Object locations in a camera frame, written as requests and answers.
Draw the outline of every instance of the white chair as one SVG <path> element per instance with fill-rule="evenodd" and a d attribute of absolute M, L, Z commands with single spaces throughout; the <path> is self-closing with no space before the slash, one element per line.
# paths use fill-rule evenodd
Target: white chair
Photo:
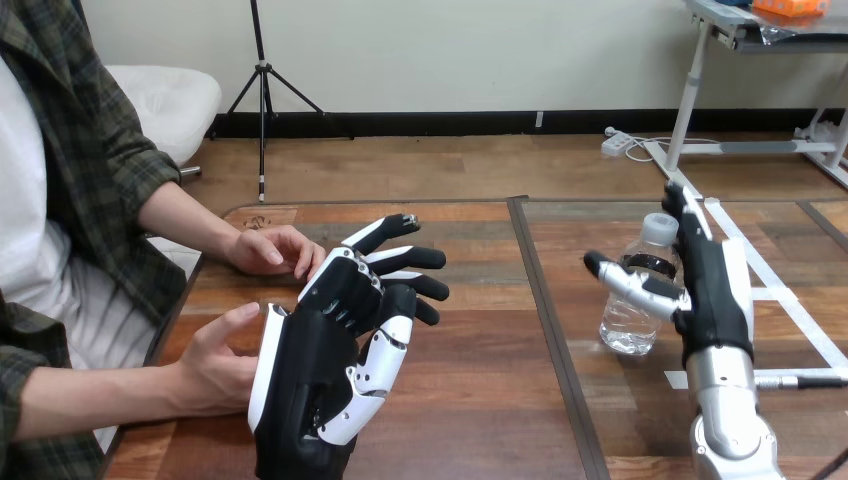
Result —
<path fill-rule="evenodd" d="M 141 129 L 178 166 L 203 141 L 221 104 L 221 86 L 211 76 L 186 68 L 147 65 L 106 67 L 129 97 Z M 180 170 L 199 175 L 200 167 Z"/>

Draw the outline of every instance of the plaid shirt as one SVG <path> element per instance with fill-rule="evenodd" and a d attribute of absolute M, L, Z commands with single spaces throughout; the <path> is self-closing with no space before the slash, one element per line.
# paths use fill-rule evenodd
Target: plaid shirt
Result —
<path fill-rule="evenodd" d="M 69 0 L 0 0 L 0 55 L 41 128 L 48 217 L 70 236 L 73 255 L 161 323 L 185 276 L 144 240 L 137 217 L 156 189 L 179 182 L 179 170 L 142 135 Z M 90 433 L 11 443 L 21 389 L 37 366 L 69 367 L 64 326 L 5 303 L 0 292 L 0 478 L 94 478 L 102 453 Z"/>

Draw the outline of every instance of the robotic hand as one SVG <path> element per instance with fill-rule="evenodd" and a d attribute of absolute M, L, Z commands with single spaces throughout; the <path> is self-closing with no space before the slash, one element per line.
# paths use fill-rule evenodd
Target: robotic hand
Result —
<path fill-rule="evenodd" d="M 744 245 L 714 242 L 685 187 L 669 183 L 662 206 L 680 227 L 685 289 L 631 272 L 597 252 L 586 267 L 634 306 L 674 323 L 697 417 L 692 424 L 698 478 L 784 479 L 774 431 L 758 413 L 753 370 L 754 306 Z"/>
<path fill-rule="evenodd" d="M 443 252 L 401 247 L 374 252 L 420 229 L 391 215 L 334 249 L 298 296 L 293 313 L 270 305 L 248 409 L 262 480 L 340 479 L 356 436 L 391 392 L 413 319 L 439 313 L 417 297 L 446 285 L 406 267 L 439 269 Z M 359 352 L 356 338 L 372 332 Z"/>

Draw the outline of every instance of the bottle label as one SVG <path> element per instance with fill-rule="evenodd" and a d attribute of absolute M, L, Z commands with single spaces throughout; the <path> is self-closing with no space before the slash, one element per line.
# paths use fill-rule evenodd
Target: bottle label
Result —
<path fill-rule="evenodd" d="M 644 268 L 659 273 L 671 280 L 677 275 L 677 269 L 668 260 L 650 255 L 647 253 L 637 253 L 636 255 L 625 255 L 621 257 L 619 262 L 624 268 Z"/>

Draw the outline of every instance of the tripod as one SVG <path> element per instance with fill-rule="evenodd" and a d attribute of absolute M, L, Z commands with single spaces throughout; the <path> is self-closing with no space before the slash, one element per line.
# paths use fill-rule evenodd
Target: tripod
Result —
<path fill-rule="evenodd" d="M 265 49 L 262 47 L 262 30 L 259 27 L 259 10 L 256 6 L 256 0 L 250 0 L 250 12 L 253 15 L 253 33 L 256 35 L 256 52 L 259 55 L 259 63 L 256 64 L 256 70 L 253 72 L 253 75 L 250 76 L 250 80 L 247 81 L 247 84 L 245 84 L 244 88 L 241 90 L 241 93 L 239 93 L 239 96 L 236 97 L 236 101 L 233 102 L 233 105 L 230 107 L 229 110 L 227 110 L 225 118 L 229 118 L 233 111 L 235 111 L 239 102 L 241 102 L 241 99 L 244 98 L 244 94 L 247 93 L 247 90 L 250 89 L 251 85 L 253 85 L 254 80 L 259 78 L 259 202 L 264 202 L 265 145 L 268 143 L 268 139 L 265 136 L 265 123 L 269 117 L 271 120 L 277 117 L 277 114 L 274 113 L 274 107 L 271 105 L 271 91 L 268 89 L 268 75 L 272 75 L 274 78 L 279 80 L 283 85 L 286 86 L 286 88 L 288 88 L 295 95 L 300 97 L 300 99 L 306 102 L 307 105 L 312 107 L 312 109 L 315 110 L 315 113 L 317 113 L 321 119 L 327 120 L 333 130 L 341 133 L 340 136 L 348 137 L 350 140 L 353 140 L 353 136 L 340 129 L 333 121 L 331 116 L 327 115 L 324 110 L 321 110 L 318 105 L 315 105 L 311 100 L 309 100 L 306 95 L 300 93 L 298 89 L 294 88 L 291 83 L 289 83 L 285 78 L 283 78 L 279 73 L 277 73 L 270 63 L 265 61 Z M 212 132 L 212 138 L 215 138 L 214 130 Z"/>

